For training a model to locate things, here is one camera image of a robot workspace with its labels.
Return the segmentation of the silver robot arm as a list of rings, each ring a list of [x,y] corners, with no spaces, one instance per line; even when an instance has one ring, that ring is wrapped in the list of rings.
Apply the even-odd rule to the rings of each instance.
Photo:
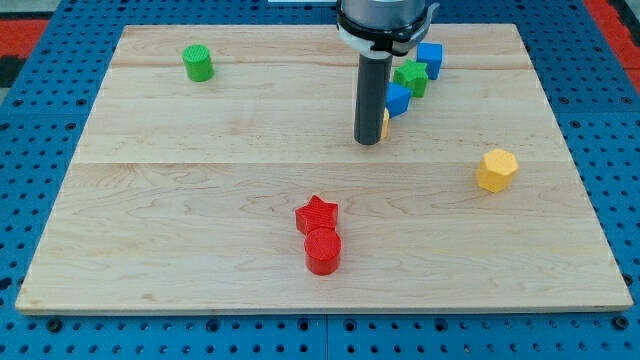
[[[340,0],[337,28],[365,57],[402,57],[426,37],[439,9],[439,2],[426,0]]]

